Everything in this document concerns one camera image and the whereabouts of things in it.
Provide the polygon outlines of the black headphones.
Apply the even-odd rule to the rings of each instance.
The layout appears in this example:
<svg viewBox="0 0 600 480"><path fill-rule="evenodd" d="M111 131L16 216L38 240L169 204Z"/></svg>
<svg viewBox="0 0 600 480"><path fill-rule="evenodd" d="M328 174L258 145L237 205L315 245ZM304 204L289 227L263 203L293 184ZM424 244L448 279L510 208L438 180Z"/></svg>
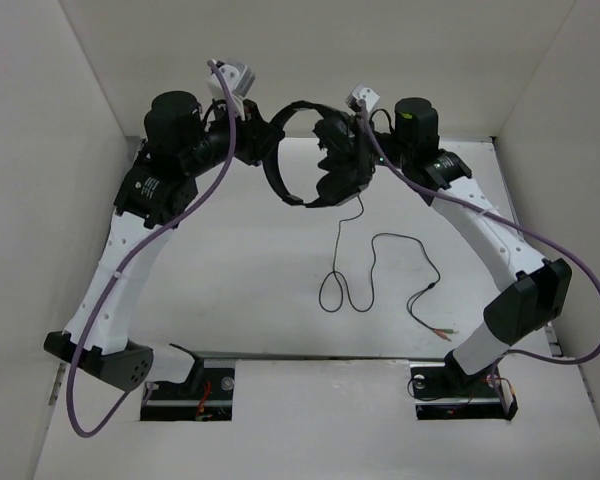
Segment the black headphones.
<svg viewBox="0 0 600 480"><path fill-rule="evenodd" d="M279 126L283 129L286 123L297 113L301 111L315 111L319 114L320 119L314 124L313 133L318 139L318 147L324 151L326 155L317 163L317 168L324 172L324 175L316 183L317 198L311 202L306 202L302 198L292 194L284 183L279 167L279 148L277 147L263 162L262 167L265 173L265 177L271 186L272 190L276 195L286 204L290 206L303 206L305 208L326 208L342 205L354 197L348 200L329 200L327 194L324 192L325 180L324 177L327 175L325 169L325 158L327 157L327 150L325 146L326 140L326 125L325 120L330 116L339 112L344 112L323 104L313 103L306 100L300 100L290 103L285 106L279 112L277 112L271 120L271 123Z"/></svg>

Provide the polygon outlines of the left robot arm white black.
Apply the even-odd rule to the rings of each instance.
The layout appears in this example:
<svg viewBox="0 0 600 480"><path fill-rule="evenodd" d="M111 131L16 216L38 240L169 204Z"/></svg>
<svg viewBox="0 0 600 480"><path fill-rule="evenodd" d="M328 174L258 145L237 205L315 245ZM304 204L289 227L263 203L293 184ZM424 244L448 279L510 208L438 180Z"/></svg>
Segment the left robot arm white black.
<svg viewBox="0 0 600 480"><path fill-rule="evenodd" d="M235 119L216 100L204 116L184 91L158 95L144 117L146 139L114 200L109 236L91 284L73 318L47 334L44 350L131 392L148 376L152 348L129 338L140 294L157 256L200 198L196 180L229 153L247 165L264 160L283 139L251 100Z"/></svg>

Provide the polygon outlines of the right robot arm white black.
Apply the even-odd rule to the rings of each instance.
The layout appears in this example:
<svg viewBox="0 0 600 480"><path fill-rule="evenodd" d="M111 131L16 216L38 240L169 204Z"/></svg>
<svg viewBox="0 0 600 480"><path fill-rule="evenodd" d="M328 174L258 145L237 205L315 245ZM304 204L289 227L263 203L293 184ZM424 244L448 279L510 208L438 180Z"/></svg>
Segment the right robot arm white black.
<svg viewBox="0 0 600 480"><path fill-rule="evenodd" d="M442 384L454 393L467 393L510 347L561 314L572 270L522 239L484 197L470 168L440 147L438 113L430 101L399 100L387 133L369 136L365 118L362 112L327 109L314 127L320 147L328 152L319 165L336 176L339 198L367 183L377 165L399 170L468 243L499 291L485 306L481 324L444 359Z"/></svg>

